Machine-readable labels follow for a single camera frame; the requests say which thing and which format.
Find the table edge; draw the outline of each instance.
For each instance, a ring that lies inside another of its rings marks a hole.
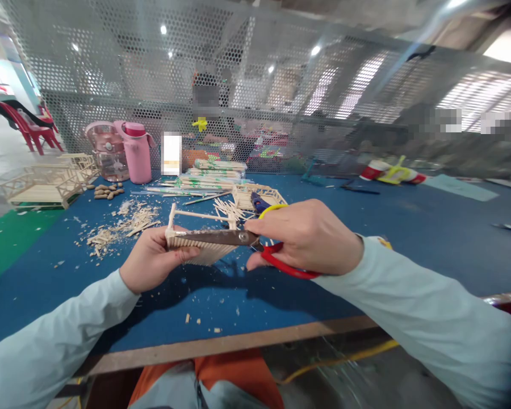
[[[511,293],[481,297],[494,306],[511,303]],[[309,324],[294,325],[267,331],[249,332],[218,338],[180,342],[111,352],[88,357],[74,376],[94,376],[98,374],[139,368],[146,365],[165,364],[200,356],[233,352],[248,348],[265,347],[284,342],[298,341],[317,336],[335,335],[378,327],[368,316],[361,315]]]

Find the left hand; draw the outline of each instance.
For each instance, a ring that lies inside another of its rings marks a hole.
[[[197,247],[180,247],[167,251],[166,229],[163,226],[145,230],[119,269],[123,282],[135,294],[157,287],[172,270],[199,255]],[[174,230],[186,229],[174,226]]]

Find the pink bottle lid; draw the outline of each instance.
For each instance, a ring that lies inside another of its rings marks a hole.
[[[144,125],[136,123],[136,122],[125,122],[123,124],[125,127],[125,133],[129,136],[140,137],[146,134],[146,128]]]

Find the metal mesh fence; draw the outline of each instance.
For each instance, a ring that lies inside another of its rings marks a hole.
[[[251,172],[300,172],[317,157],[320,171],[344,173],[364,153],[443,162],[440,152],[472,140],[462,131],[480,131],[481,113],[511,111],[511,64],[282,10],[1,3],[70,152],[90,152],[89,123],[122,119],[157,137],[181,133],[184,166],[214,155]],[[192,126],[200,116],[204,132]],[[159,146],[151,158],[158,169]]]

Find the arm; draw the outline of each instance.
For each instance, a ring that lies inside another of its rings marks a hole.
[[[138,297],[116,270],[0,342],[0,408],[44,408]]]
[[[456,280],[353,234],[323,203],[273,211],[245,228],[284,242],[274,256],[356,305],[471,407],[511,402],[511,316]],[[248,269],[267,265],[260,253]]]
[[[464,404],[511,405],[511,315],[371,240],[359,265],[314,281],[360,308]]]
[[[199,253],[194,247],[167,252],[166,229],[146,230],[120,270],[0,342],[0,409],[45,408],[101,334],[128,317],[138,294]]]

